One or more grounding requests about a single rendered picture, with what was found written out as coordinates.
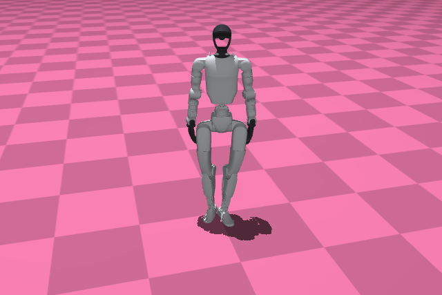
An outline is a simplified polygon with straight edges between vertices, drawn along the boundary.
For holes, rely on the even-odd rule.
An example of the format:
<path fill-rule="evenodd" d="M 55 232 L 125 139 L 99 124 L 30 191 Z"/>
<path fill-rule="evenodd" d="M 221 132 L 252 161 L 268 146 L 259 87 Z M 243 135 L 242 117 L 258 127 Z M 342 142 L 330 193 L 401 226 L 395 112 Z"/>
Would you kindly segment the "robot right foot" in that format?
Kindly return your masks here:
<path fill-rule="evenodd" d="M 215 213 L 217 212 L 218 207 L 215 204 L 215 209 L 212 210 L 212 206 L 210 209 L 207 209 L 206 214 L 203 218 L 203 222 L 210 223 L 215 218 Z"/>

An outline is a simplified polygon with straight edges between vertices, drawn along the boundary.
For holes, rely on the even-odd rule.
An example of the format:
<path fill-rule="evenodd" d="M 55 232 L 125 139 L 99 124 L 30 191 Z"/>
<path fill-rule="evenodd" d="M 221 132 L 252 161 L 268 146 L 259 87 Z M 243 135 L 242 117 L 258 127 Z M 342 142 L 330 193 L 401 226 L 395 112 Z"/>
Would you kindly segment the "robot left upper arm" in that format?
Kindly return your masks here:
<path fill-rule="evenodd" d="M 251 62 L 247 58 L 238 57 L 239 69 L 242 72 L 242 83 L 244 86 L 244 90 L 242 92 L 242 96 L 245 100 L 255 98 L 256 94 L 254 89 L 252 88 L 253 84 L 253 74 Z"/>

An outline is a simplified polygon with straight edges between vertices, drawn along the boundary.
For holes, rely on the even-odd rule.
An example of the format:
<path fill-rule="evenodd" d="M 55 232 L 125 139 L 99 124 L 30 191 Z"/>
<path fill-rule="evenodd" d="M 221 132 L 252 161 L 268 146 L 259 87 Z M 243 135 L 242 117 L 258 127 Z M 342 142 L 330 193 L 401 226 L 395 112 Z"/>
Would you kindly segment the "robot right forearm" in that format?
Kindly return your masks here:
<path fill-rule="evenodd" d="M 187 113 L 187 118 L 186 118 L 186 122 L 189 125 L 189 122 L 191 120 L 195 120 L 196 123 L 196 117 L 197 117 L 197 111 L 198 111 L 198 104 L 199 101 L 196 99 L 191 99 L 191 89 L 189 91 L 189 101 L 188 101 L 189 107 L 188 107 L 188 113 Z"/>

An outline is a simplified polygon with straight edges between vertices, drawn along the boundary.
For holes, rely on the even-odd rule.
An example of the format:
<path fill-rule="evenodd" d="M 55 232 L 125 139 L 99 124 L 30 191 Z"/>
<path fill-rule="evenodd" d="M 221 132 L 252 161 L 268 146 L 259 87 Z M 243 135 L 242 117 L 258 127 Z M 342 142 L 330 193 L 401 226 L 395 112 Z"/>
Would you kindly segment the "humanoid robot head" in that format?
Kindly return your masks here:
<path fill-rule="evenodd" d="M 229 42 L 227 44 L 226 47 L 217 47 L 215 39 L 219 38 L 220 40 L 224 40 L 225 38 L 229 39 Z M 226 58 L 229 57 L 230 55 L 225 55 L 225 53 L 227 53 L 227 49 L 230 45 L 231 42 L 231 29 L 224 24 L 220 24 L 217 25 L 214 29 L 213 29 L 213 42 L 214 45 L 217 49 L 217 53 L 219 53 L 219 55 L 214 55 L 217 58 Z"/>

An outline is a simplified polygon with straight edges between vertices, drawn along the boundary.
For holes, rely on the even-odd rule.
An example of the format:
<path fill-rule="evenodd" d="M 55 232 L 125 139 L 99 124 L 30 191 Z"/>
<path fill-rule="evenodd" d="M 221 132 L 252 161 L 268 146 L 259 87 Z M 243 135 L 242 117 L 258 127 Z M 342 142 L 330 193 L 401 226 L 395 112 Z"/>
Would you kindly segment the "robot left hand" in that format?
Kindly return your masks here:
<path fill-rule="evenodd" d="M 253 128 L 256 126 L 256 121 L 254 119 L 250 120 L 250 123 L 247 122 L 248 129 L 247 129 L 247 143 L 250 143 L 250 140 L 253 136 Z"/>

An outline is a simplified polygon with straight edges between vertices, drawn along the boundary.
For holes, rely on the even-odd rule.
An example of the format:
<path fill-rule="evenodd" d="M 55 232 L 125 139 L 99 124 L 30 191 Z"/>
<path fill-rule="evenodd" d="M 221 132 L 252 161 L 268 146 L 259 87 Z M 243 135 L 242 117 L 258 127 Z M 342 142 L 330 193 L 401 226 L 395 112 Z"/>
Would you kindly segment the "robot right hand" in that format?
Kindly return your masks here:
<path fill-rule="evenodd" d="M 186 126 L 188 127 L 189 135 L 190 135 L 192 141 L 193 141 L 194 143 L 196 143 L 196 136 L 195 136 L 195 131 L 194 131 L 195 120 L 191 120 L 191 121 L 189 122 L 189 125 L 187 124 Z"/>

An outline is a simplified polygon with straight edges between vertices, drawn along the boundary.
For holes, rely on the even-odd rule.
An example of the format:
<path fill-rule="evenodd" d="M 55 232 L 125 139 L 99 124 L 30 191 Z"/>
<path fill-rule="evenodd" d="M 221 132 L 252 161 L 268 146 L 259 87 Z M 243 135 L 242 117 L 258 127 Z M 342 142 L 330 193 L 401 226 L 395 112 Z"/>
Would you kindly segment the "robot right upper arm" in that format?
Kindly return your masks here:
<path fill-rule="evenodd" d="M 197 58 L 194 60 L 191 71 L 191 99 L 200 99 L 202 90 L 200 84 L 202 80 L 201 71 L 204 69 L 206 57 Z"/>

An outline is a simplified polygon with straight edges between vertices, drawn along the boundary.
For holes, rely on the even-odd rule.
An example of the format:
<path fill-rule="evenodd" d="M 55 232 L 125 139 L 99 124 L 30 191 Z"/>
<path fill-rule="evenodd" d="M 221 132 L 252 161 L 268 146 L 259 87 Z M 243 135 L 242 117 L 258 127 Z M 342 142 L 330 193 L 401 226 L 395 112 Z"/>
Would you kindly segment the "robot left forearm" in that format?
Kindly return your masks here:
<path fill-rule="evenodd" d="M 254 90 L 255 91 L 255 90 Z M 255 92 L 256 94 L 256 92 Z M 245 100 L 246 110 L 247 110 L 247 121 L 250 123 L 250 120 L 256 119 L 256 97 L 253 99 Z"/>

